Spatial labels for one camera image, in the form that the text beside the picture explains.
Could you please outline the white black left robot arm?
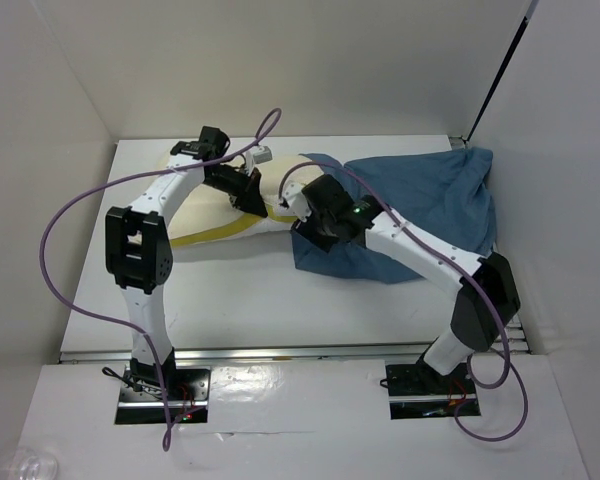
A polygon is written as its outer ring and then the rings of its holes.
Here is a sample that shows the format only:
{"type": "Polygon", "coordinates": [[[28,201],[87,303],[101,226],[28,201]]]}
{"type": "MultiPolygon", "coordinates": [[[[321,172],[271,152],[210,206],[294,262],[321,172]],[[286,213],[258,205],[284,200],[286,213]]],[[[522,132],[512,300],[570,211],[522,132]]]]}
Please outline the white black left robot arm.
{"type": "Polygon", "coordinates": [[[174,347],[168,337],[163,286],[173,268],[167,227],[190,193],[206,185],[229,196],[238,210],[265,218],[256,165],[272,159],[258,144],[242,152],[240,167],[221,163],[230,145],[220,129],[205,126],[199,138],[179,141],[169,152],[166,173],[127,207],[105,216],[105,264],[121,289],[134,326],[131,378],[156,399],[176,390],[174,347]]]}

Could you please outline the blue fabric pillowcase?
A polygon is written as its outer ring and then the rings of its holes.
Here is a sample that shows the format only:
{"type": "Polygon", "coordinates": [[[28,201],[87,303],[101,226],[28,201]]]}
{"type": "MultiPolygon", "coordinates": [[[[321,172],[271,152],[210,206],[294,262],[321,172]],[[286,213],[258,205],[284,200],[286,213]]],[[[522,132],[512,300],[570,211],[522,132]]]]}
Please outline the blue fabric pillowcase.
{"type": "MultiPolygon", "coordinates": [[[[344,164],[326,155],[306,156],[357,200],[367,191],[340,166],[361,178],[380,198],[416,226],[467,251],[488,255],[496,241],[495,203],[485,184],[493,153],[472,148],[422,155],[376,156],[344,164]]],[[[353,244],[328,252],[291,233],[295,267],[341,279],[392,285],[419,275],[380,253],[353,244]]]]}

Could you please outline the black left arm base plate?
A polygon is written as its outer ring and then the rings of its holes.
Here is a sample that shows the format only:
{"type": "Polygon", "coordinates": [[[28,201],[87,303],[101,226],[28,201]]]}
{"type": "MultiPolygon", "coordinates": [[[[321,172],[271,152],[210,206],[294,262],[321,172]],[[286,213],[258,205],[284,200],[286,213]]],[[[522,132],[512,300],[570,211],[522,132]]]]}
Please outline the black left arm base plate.
{"type": "MultiPolygon", "coordinates": [[[[121,382],[114,423],[116,425],[156,425],[165,423],[162,392],[157,384],[136,380],[126,366],[121,375],[109,370],[107,375],[121,382]]],[[[209,368],[177,369],[167,386],[171,419],[181,416],[181,423],[206,423],[211,371],[209,368]]]]}

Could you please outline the cream yellow foam pillow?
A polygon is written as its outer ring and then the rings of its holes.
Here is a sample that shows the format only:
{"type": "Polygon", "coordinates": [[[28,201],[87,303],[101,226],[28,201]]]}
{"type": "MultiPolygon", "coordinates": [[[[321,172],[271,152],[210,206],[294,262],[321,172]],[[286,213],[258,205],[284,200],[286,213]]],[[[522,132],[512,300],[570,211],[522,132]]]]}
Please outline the cream yellow foam pillow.
{"type": "MultiPolygon", "coordinates": [[[[245,173],[243,154],[226,165],[245,173]]],[[[272,155],[271,161],[256,166],[262,175],[260,192],[267,207],[267,218],[235,209],[228,194],[200,184],[188,192],[169,222],[171,246],[180,248],[289,231],[297,218],[281,213],[279,186],[295,181],[304,187],[321,176],[323,170],[312,164],[303,166],[309,159],[302,155],[272,155]]]]}

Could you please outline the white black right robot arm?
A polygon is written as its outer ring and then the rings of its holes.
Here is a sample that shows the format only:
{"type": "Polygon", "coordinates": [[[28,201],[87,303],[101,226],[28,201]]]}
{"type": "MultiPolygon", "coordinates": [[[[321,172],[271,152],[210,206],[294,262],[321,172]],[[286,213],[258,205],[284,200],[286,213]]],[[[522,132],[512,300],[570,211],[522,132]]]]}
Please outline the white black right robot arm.
{"type": "Polygon", "coordinates": [[[417,227],[376,195],[353,199],[331,175],[307,185],[289,181],[280,203],[297,218],[294,231],[325,252],[356,244],[384,255],[447,293],[454,301],[449,326],[418,361],[416,379],[440,391],[470,355],[486,352],[521,303],[508,260],[463,250],[417,227]]]}

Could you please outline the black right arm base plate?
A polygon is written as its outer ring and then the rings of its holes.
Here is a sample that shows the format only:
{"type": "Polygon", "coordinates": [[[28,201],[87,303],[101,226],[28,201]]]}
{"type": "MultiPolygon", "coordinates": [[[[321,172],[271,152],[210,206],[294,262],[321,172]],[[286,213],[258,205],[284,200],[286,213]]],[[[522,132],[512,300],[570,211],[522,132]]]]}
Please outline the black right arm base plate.
{"type": "Polygon", "coordinates": [[[390,416],[399,419],[434,419],[453,417],[460,406],[460,416],[480,416],[476,387],[469,378],[465,363],[448,376],[436,372],[428,377],[425,365],[389,364],[379,385],[388,391],[390,416]]]}

